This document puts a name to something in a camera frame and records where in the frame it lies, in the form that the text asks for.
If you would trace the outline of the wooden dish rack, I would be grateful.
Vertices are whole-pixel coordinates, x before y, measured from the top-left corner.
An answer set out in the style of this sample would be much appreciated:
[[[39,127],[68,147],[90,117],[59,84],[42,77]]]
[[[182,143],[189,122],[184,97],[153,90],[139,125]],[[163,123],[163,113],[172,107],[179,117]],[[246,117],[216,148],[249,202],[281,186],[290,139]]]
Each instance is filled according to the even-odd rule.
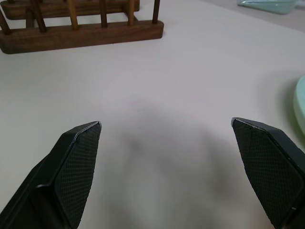
[[[40,52],[160,39],[160,0],[151,20],[134,13],[140,0],[0,0],[0,49]]]

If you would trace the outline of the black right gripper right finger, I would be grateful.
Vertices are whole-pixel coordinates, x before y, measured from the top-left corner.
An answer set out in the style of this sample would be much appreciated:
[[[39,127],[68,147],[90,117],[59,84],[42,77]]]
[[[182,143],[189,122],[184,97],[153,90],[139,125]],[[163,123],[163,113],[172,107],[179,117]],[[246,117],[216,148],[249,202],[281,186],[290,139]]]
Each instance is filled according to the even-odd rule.
[[[275,229],[305,229],[305,153],[280,129],[234,117],[245,173]]]

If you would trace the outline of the pale green plate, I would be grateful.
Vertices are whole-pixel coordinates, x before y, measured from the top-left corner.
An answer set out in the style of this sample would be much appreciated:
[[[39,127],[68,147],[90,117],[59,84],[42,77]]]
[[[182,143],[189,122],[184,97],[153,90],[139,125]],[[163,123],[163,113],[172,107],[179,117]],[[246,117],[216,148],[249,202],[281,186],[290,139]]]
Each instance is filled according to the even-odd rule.
[[[295,87],[293,106],[297,123],[305,136],[305,75],[298,80]]]

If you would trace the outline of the pale blue plate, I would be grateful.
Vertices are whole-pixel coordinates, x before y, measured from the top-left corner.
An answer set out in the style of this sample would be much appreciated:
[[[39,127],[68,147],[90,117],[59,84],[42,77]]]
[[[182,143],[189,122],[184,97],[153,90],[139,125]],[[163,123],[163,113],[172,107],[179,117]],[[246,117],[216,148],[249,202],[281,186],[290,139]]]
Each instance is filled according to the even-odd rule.
[[[237,0],[237,5],[275,14],[289,14],[297,0]]]

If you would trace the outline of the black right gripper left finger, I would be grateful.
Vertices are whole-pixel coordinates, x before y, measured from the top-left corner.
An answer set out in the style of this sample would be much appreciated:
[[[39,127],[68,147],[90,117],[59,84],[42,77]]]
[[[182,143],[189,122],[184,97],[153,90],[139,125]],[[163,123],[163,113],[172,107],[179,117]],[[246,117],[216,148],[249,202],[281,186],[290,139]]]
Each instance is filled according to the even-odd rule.
[[[63,133],[0,213],[0,229],[77,229],[89,196],[102,125]]]

